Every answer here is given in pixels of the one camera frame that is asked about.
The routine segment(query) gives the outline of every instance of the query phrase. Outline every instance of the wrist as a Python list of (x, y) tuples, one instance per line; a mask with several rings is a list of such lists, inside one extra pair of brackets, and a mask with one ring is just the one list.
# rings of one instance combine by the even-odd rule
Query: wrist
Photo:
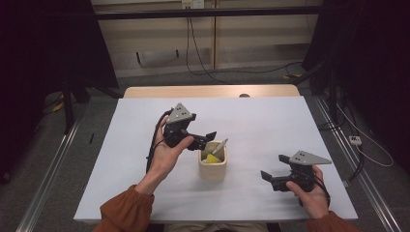
[(311, 218), (312, 218), (312, 219), (321, 219), (321, 218), (327, 216), (328, 214), (329, 214), (329, 210), (320, 212), (320, 214), (316, 214), (316, 215), (314, 215), (314, 216), (311, 217)]
[(148, 172), (138, 185), (134, 187), (134, 190), (142, 194), (152, 195), (162, 180), (161, 175)]

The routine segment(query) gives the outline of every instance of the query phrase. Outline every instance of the hand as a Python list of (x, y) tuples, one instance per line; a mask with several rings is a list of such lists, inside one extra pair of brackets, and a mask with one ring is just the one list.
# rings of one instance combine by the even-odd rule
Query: hand
[[(313, 166), (313, 172), (316, 177), (323, 182), (323, 172), (316, 165)], [(329, 213), (326, 194), (318, 185), (315, 184), (311, 192), (303, 191), (293, 182), (287, 182), (286, 186), (293, 191), (295, 195), (299, 196), (310, 218), (319, 219)]]
[(193, 142), (192, 136), (185, 137), (177, 146), (170, 148), (163, 141), (162, 128), (165, 125), (167, 117), (164, 117), (160, 122), (160, 127), (157, 130), (157, 135), (154, 144), (158, 144), (154, 157), (151, 162), (151, 167), (145, 177), (135, 186), (135, 190), (147, 195), (153, 194), (157, 186), (163, 181), (166, 176), (172, 171), (179, 155), (188, 148)]

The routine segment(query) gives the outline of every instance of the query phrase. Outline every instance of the yellow sponge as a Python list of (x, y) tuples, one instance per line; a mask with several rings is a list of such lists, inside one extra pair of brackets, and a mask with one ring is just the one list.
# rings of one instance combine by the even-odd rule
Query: yellow sponge
[(217, 163), (217, 162), (221, 162), (221, 160), (212, 154), (208, 154), (208, 156), (206, 156), (206, 162), (207, 163)]

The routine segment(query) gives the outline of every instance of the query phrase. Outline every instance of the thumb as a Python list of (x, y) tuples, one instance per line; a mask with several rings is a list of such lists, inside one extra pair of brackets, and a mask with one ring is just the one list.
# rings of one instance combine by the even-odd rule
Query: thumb
[(303, 191), (297, 184), (293, 182), (286, 182), (286, 186), (289, 188), (289, 190), (293, 191), (299, 198), (301, 198), (302, 202), (305, 203), (309, 199), (308, 194)]
[(191, 143), (193, 142), (193, 137), (192, 136), (187, 136), (183, 140), (181, 140), (180, 143), (178, 143), (177, 146), (175, 146), (175, 150), (178, 152), (178, 154), (181, 154), (184, 149), (188, 148)]

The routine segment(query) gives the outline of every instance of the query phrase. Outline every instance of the person's left hand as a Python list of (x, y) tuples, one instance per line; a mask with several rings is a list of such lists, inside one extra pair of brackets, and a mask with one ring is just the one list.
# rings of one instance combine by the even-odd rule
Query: person's left hand
[(157, 186), (163, 181), (166, 176), (172, 171), (179, 156), (184, 149), (188, 148), (193, 142), (192, 136), (185, 137), (177, 146), (170, 148), (163, 141), (162, 128), (165, 126), (168, 117), (164, 117), (157, 130), (155, 145), (158, 144), (154, 151), (154, 157), (151, 162), (151, 167), (144, 178), (135, 186), (135, 190), (139, 193), (147, 195), (153, 194)]

